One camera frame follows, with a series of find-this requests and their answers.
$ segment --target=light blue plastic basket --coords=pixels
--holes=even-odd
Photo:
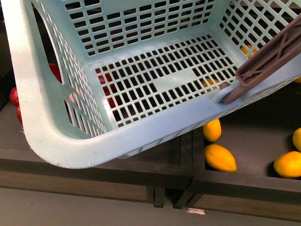
[[[62,84],[49,69],[32,6]],[[220,83],[233,82],[248,56],[297,17],[300,0],[2,0],[2,7],[26,138],[60,167],[140,153],[301,74],[299,55],[234,103],[212,101]]]

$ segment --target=dark wooden bin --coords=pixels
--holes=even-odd
[[[208,167],[202,129],[193,131],[193,180],[174,207],[301,221],[300,178],[284,179],[273,169],[277,157],[296,150],[292,135],[301,127],[301,84],[224,116],[221,124],[215,143],[233,153],[237,173]]]

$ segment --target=apple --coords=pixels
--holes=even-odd
[[[53,75],[56,77],[56,79],[60,83],[62,83],[62,77],[61,77],[60,68],[58,67],[58,65],[49,63],[49,67],[50,67],[50,70],[52,71]]]
[[[17,118],[18,118],[19,122],[22,124],[20,105],[18,105],[18,107],[17,107]]]
[[[14,104],[14,106],[18,107],[19,97],[18,97],[18,91],[16,87],[12,88],[12,90],[10,91],[9,99]]]

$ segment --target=basket hole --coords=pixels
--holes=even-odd
[[[275,27],[278,28],[280,31],[285,28],[285,26],[279,21],[276,21]]]
[[[128,15],[131,15],[131,14],[134,14],[134,13],[136,13],[136,9],[135,8],[123,11],[123,15],[124,16],[128,16]]]
[[[105,25],[100,25],[100,26],[97,26],[97,27],[92,27],[92,31],[93,32],[99,32],[99,31],[102,31],[105,29]]]
[[[169,4],[172,5],[172,4],[175,4],[175,3],[179,3],[180,0],[169,0]]]
[[[115,118],[116,121],[121,120],[121,117],[120,117],[119,112],[117,110],[113,111],[113,115],[114,115],[114,118]]]
[[[75,28],[84,27],[86,25],[87,25],[87,23],[85,21],[74,23]]]
[[[82,18],[82,17],[84,17],[84,14],[82,12],[70,14],[71,20],[75,20],[75,19]]]
[[[120,17],[120,13],[113,13],[113,14],[107,15],[108,20],[112,20],[112,19],[119,18],[119,17]]]
[[[99,13],[102,13],[102,12],[103,12],[103,11],[102,11],[102,8],[101,8],[101,7],[87,10],[88,16],[95,15],[95,14],[99,14]]]
[[[273,29],[269,29],[269,34],[274,37],[277,33]]]
[[[95,40],[97,40],[97,39],[105,38],[107,36],[108,36],[107,33],[102,33],[102,34],[95,35],[94,38]]]
[[[119,28],[119,29],[110,31],[110,34],[111,34],[111,35],[115,35],[115,34],[120,34],[120,33],[122,33],[122,32],[123,32],[123,31],[122,31],[122,28]]]
[[[131,17],[131,18],[128,18],[128,19],[124,20],[124,22],[126,24],[131,23],[131,22],[135,22],[135,21],[137,21],[137,17]]]
[[[180,6],[175,6],[175,7],[171,7],[169,8],[169,12],[175,12],[175,11],[178,11],[180,9]]]
[[[151,5],[147,5],[147,6],[141,6],[139,8],[140,12],[146,11],[146,10],[150,10],[151,9]]]
[[[106,51],[109,51],[110,50],[110,47],[105,47],[105,48],[101,48],[98,50],[98,53],[103,53],[103,52],[106,52]]]
[[[134,29],[137,29],[137,28],[138,28],[138,26],[135,24],[135,25],[126,27],[126,31],[134,30]]]
[[[91,6],[100,3],[100,0],[84,0],[85,6]]]
[[[253,31],[254,31],[258,36],[261,36],[261,35],[262,35],[262,31],[261,31],[257,26],[255,26],[255,27],[253,28]]]
[[[141,27],[145,27],[145,26],[148,26],[148,25],[151,25],[151,21],[146,21],[146,22],[143,22],[140,24]]]
[[[291,21],[293,21],[293,18],[287,13],[287,12],[284,12],[281,17],[287,21],[288,23],[290,23]]]
[[[89,30],[85,29],[85,30],[79,31],[78,34],[79,34],[79,36],[82,36],[82,35],[85,35],[85,34],[89,34]]]
[[[263,15],[270,21],[275,19],[275,17],[269,11],[265,11]]]
[[[155,24],[165,21],[165,17],[155,19]]]
[[[178,17],[179,17],[179,14],[173,14],[173,15],[168,16],[168,19],[172,20],[172,19],[175,19],[175,18],[178,18]]]
[[[161,1],[161,2],[155,3],[155,8],[159,8],[159,7],[163,7],[163,6],[166,6],[166,1]]]
[[[162,15],[162,14],[165,14],[165,13],[166,13],[166,9],[159,10],[159,11],[155,12],[155,16],[159,16],[159,15]]]
[[[69,4],[66,4],[65,7],[67,10],[80,8],[80,2],[69,3]]]
[[[71,112],[70,112],[70,106],[69,106],[68,101],[64,100],[64,104],[65,104],[65,108],[66,108],[67,115],[68,115],[68,118],[69,118],[69,122],[70,122],[71,124],[73,124],[73,122],[72,122],[72,117],[71,117]]]
[[[196,1],[196,6],[205,4],[205,2],[206,2],[205,0]]]
[[[122,24],[121,21],[115,21],[115,22],[109,23],[109,28],[117,27],[117,26],[120,26],[121,24]]]

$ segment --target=red apple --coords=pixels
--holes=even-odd
[[[18,105],[18,107],[17,107],[17,118],[18,118],[19,122],[22,124],[20,105]]]
[[[108,102],[109,102],[109,105],[110,105],[111,108],[116,107],[113,98],[109,98],[109,99],[108,99]]]
[[[18,105],[19,105],[19,97],[18,97],[18,91],[17,91],[16,87],[14,87],[10,91],[9,99],[14,104],[14,106],[18,107]]]
[[[60,68],[58,67],[58,65],[49,63],[49,67],[53,73],[53,75],[56,77],[56,79],[62,83],[62,77],[61,77],[61,73],[60,73]]]

